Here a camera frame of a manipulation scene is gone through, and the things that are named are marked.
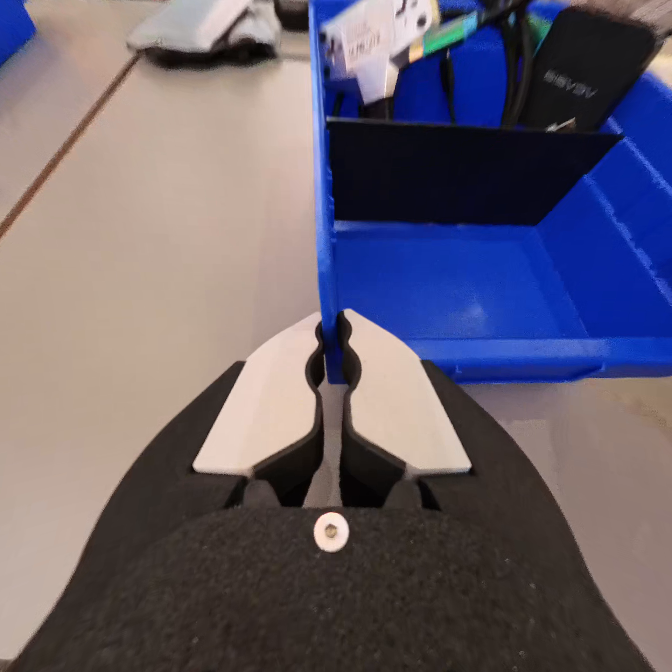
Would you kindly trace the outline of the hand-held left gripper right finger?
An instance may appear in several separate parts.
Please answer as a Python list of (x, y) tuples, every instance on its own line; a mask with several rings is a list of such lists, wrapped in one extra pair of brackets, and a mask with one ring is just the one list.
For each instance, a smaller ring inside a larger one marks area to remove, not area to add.
[(343, 398), (340, 492), (345, 507), (381, 507), (393, 488), (472, 470), (427, 371), (429, 362), (355, 310), (337, 317)]

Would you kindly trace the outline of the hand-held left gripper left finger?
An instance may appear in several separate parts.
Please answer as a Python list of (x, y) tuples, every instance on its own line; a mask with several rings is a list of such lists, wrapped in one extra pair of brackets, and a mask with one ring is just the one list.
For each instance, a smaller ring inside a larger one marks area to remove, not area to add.
[(323, 462), (323, 333), (311, 313), (243, 363), (192, 462), (200, 475), (264, 481), (284, 507), (303, 507)]

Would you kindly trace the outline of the blue plastic bin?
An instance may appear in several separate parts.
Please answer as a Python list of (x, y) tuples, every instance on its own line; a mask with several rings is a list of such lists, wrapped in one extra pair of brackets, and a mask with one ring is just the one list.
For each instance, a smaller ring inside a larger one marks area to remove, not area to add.
[[(358, 118), (356, 87), (326, 82), (320, 25), (350, 1), (312, 1), (318, 288), (327, 371), (341, 382), (337, 317), (352, 309), (458, 382), (671, 375), (671, 87), (639, 79), (599, 132), (622, 134), (536, 226), (335, 219), (328, 118)], [(505, 48), (485, 28), (405, 69), (392, 122), (501, 128)]]
[(25, 1), (1, 1), (1, 65), (36, 33)]

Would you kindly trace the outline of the silver metal HDMI switch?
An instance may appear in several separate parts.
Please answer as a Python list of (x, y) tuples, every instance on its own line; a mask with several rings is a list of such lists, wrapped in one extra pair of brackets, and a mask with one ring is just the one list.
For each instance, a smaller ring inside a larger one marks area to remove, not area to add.
[(361, 105), (391, 100), (403, 57), (437, 26), (438, 1), (357, 1), (318, 29), (326, 82), (356, 87)]

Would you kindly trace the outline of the black USB hub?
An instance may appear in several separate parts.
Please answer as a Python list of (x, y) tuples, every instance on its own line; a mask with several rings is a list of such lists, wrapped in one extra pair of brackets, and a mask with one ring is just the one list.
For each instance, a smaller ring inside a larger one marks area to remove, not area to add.
[(520, 125), (598, 131), (663, 41), (639, 20), (581, 5), (562, 9), (534, 56)]

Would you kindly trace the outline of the black divider of blue bin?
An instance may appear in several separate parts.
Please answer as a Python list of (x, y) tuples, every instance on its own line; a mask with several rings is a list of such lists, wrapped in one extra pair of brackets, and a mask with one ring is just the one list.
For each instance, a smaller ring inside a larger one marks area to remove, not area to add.
[(335, 219), (536, 226), (624, 139), (328, 118)]

